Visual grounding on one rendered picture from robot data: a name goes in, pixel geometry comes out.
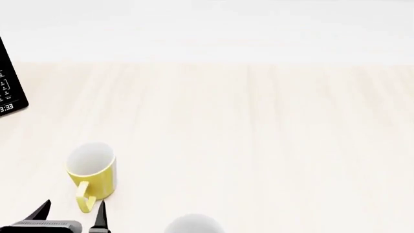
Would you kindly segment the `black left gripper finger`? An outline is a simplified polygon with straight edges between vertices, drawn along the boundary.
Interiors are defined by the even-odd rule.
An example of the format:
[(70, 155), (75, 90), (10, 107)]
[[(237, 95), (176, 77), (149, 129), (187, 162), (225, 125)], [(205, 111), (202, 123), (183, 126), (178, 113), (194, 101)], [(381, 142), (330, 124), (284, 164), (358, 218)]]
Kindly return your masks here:
[(101, 201), (95, 223), (89, 229), (89, 233), (111, 233), (108, 227), (107, 222), (107, 212), (106, 212), (106, 205), (105, 201)]
[(50, 199), (47, 199), (40, 207), (25, 218), (25, 221), (45, 221), (48, 217), (51, 207)]

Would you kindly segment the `yellow and white mug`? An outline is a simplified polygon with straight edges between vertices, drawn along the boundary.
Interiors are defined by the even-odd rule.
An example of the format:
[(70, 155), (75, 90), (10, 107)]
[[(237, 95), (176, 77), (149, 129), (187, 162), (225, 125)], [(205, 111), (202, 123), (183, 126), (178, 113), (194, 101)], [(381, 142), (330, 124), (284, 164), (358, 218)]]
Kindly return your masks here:
[(116, 190), (116, 156), (106, 143), (80, 145), (67, 157), (65, 169), (76, 185), (75, 199), (82, 213), (89, 213), (98, 200)]

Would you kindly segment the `black appliance with digital display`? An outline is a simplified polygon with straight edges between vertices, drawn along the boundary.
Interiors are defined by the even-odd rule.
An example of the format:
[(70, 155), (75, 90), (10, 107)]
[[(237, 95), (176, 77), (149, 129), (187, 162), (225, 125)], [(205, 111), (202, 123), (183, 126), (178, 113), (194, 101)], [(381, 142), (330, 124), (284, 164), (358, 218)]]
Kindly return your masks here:
[(28, 106), (27, 97), (0, 37), (0, 117)]

